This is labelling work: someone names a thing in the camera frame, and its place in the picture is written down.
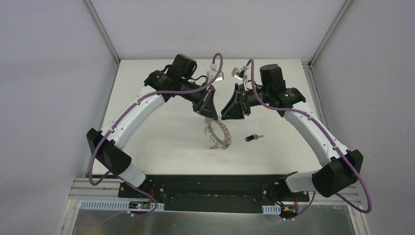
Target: black bracket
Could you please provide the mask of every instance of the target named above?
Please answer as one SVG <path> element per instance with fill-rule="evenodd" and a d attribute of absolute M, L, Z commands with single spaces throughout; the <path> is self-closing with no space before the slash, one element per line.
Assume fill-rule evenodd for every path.
<path fill-rule="evenodd" d="M 275 201 L 308 202 L 308 194 L 279 197 L 285 175 L 147 175 L 139 189 L 152 192 L 166 211 L 262 213 Z M 120 198 L 148 198 L 121 183 Z"/>

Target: gray wall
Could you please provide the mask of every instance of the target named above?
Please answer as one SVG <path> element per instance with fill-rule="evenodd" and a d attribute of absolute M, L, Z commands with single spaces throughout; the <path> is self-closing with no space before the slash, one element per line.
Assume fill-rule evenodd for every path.
<path fill-rule="evenodd" d="M 93 0 L 123 59 L 310 60 L 344 0 Z"/>
<path fill-rule="evenodd" d="M 364 156 L 372 234 L 415 234 L 415 1 L 355 1 L 314 67 L 330 130 Z"/>
<path fill-rule="evenodd" d="M 81 0 L 0 3 L 0 234 L 57 231 L 116 65 Z"/>

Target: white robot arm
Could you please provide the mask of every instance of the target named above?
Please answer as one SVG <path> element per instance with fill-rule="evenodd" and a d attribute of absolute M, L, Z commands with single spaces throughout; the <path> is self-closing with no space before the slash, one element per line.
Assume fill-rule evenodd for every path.
<path fill-rule="evenodd" d="M 144 81 L 144 86 L 130 104 L 112 122 L 100 131 L 93 128 L 87 133 L 88 143 L 94 158 L 100 161 L 113 175 L 124 179 L 135 187 L 145 180 L 145 174 L 131 161 L 131 157 L 122 150 L 133 133 L 159 107 L 171 97 L 180 95 L 193 103 L 193 111 L 212 119 L 218 119 L 213 97 L 215 88 L 211 83 L 203 87 L 190 82 L 196 61 L 177 55 L 172 65 L 166 66 L 166 71 L 156 70 Z M 210 75 L 217 79 L 222 73 L 215 70 Z"/>
<path fill-rule="evenodd" d="M 238 80 L 246 81 L 249 78 L 244 74 L 245 71 L 244 68 L 240 70 L 236 68 L 232 75 Z M 279 184 L 284 187 L 280 196 L 284 197 L 299 191 L 318 191 L 321 195 L 329 197 L 355 183 L 356 175 L 337 152 L 337 148 L 357 171 L 360 171 L 362 165 L 362 154 L 358 150 L 349 151 L 317 118 L 313 117 L 314 113 L 305 102 L 305 97 L 296 88 L 285 87 L 282 70 L 278 65 L 265 65 L 260 68 L 260 74 L 262 85 L 252 82 L 254 90 L 246 89 L 246 82 L 235 84 L 234 94 L 221 112 L 222 120 L 244 119 L 251 113 L 251 107 L 261 105 L 256 98 L 258 95 L 263 104 L 268 103 L 271 108 L 276 108 L 280 116 L 298 130 L 311 146 L 322 166 L 320 170 L 294 172 L 280 179 Z M 334 140 L 335 147 L 323 131 Z"/>

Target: white tabletop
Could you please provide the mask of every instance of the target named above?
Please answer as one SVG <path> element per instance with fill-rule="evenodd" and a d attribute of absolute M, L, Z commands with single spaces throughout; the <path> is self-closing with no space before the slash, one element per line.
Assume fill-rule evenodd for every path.
<path fill-rule="evenodd" d="M 137 95 L 149 73 L 162 70 L 172 61 L 122 60 L 104 124 L 111 122 Z M 211 60 L 196 61 L 198 69 L 193 77 L 205 75 Z M 246 62 L 247 59 L 224 60 L 225 80 L 213 84 L 219 115 L 233 94 L 234 84 L 239 82 L 232 78 L 232 69 Z M 255 60 L 256 83 L 261 81 L 259 68 L 274 63 L 282 68 L 287 87 L 297 88 L 315 110 L 300 60 Z M 232 137 L 228 149 L 209 149 L 214 143 L 209 133 L 204 132 L 204 117 L 193 112 L 189 101 L 177 96 L 138 128 L 123 151 L 146 174 L 285 174 L 320 167 L 302 136 L 277 112 L 262 106 L 253 107 L 251 112 L 244 120 L 223 121 Z M 265 137 L 246 142 L 245 137 L 253 133 Z M 95 161 L 94 174 L 106 171 Z"/>

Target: black key fob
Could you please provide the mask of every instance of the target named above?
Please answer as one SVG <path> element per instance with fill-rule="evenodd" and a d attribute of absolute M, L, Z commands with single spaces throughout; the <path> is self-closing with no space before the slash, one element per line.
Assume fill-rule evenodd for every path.
<path fill-rule="evenodd" d="M 255 139 L 254 135 L 251 135 L 251 136 L 248 136 L 248 137 L 245 138 L 246 141 L 251 141 L 253 139 Z"/>

